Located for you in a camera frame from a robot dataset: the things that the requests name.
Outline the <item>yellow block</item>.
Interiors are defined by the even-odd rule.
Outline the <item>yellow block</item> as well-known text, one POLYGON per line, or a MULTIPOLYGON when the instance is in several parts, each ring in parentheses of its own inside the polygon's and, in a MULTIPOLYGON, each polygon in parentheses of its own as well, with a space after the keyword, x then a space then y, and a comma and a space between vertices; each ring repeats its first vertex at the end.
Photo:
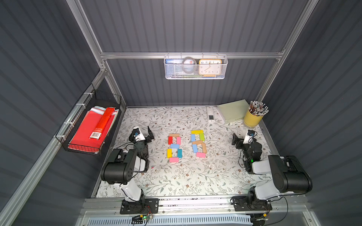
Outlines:
POLYGON ((191 131, 192 134, 202 134, 203 130, 191 131))
POLYGON ((172 149, 167 150, 167 158, 172 158, 172 149))

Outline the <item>teal block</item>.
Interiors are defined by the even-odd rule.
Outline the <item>teal block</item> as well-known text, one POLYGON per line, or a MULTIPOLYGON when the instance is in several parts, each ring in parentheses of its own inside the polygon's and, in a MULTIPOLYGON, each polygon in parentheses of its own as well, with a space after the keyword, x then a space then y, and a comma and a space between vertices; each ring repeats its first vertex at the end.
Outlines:
POLYGON ((178 157, 178 158, 182 158, 182 157, 183 157, 183 150, 182 150, 182 149, 178 149, 178 150, 177 150, 177 157, 178 157))

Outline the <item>yellow block front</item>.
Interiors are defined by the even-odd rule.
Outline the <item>yellow block front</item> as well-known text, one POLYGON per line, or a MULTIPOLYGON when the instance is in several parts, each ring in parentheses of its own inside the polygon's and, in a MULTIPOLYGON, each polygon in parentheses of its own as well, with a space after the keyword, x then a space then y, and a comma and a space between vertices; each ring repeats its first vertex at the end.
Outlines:
POLYGON ((167 150, 167 158, 172 158, 172 149, 167 150))

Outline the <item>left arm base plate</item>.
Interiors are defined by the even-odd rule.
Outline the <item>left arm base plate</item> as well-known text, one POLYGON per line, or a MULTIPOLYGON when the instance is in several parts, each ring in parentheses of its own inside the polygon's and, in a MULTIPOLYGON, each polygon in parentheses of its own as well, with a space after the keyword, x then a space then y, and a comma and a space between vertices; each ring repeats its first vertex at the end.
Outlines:
POLYGON ((120 214, 121 215, 133 215, 133 214, 148 214, 158 213, 159 199, 147 198, 144 201, 128 202, 122 201, 120 214))

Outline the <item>red block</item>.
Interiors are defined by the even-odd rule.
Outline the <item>red block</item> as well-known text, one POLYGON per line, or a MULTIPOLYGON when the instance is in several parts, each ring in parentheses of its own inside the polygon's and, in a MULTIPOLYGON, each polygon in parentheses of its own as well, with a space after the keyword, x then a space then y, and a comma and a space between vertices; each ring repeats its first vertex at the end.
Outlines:
POLYGON ((168 144, 169 145, 173 144, 173 137, 172 136, 168 137, 168 144))

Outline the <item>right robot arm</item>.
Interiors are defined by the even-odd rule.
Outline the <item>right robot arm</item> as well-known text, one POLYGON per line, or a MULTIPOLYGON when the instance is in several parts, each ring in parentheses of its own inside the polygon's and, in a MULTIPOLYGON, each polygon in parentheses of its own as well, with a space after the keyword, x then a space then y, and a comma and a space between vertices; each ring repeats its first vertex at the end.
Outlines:
POLYGON ((269 155, 261 159, 262 145, 257 142, 257 132, 248 130, 244 138, 232 135, 232 145, 241 150, 239 158, 244 169, 252 175, 271 174, 272 180, 249 189, 246 197, 232 198, 242 201, 251 208, 257 208, 276 197, 304 195, 313 189, 312 179, 299 160, 293 156, 269 155))

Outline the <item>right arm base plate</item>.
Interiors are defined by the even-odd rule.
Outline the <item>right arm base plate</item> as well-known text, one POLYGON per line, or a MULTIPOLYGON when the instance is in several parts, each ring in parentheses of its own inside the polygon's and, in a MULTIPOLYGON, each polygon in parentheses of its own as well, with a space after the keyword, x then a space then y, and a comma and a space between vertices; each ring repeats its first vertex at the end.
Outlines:
POLYGON ((233 196, 230 199, 235 211, 266 211, 272 210, 272 205, 266 200, 258 200, 251 196, 233 196))

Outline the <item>natural wood block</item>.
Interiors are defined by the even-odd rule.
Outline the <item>natural wood block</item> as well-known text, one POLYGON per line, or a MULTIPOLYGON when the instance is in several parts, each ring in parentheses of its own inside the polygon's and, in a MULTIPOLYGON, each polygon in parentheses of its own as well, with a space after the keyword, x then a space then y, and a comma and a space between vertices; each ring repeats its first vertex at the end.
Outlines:
POLYGON ((193 141, 192 144, 193 144, 193 145, 202 145, 202 144, 203 144, 203 141, 202 141, 202 140, 193 141))
POLYGON ((206 149, 206 144, 205 144, 205 143, 202 143, 202 150, 203 150, 203 153, 207 153, 207 149, 206 149))

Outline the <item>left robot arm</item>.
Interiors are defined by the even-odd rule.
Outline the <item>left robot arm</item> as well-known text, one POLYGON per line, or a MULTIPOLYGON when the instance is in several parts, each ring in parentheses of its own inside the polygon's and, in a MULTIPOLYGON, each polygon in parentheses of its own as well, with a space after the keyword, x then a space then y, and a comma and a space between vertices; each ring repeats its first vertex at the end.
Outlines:
POLYGON ((134 178, 147 172, 150 165, 148 144, 154 139, 150 127, 147 127, 146 135, 139 127, 134 127, 129 136, 129 144, 133 148, 126 153, 122 149, 113 149, 101 169, 101 180, 114 185, 126 202, 145 203, 144 193, 136 185, 134 178))

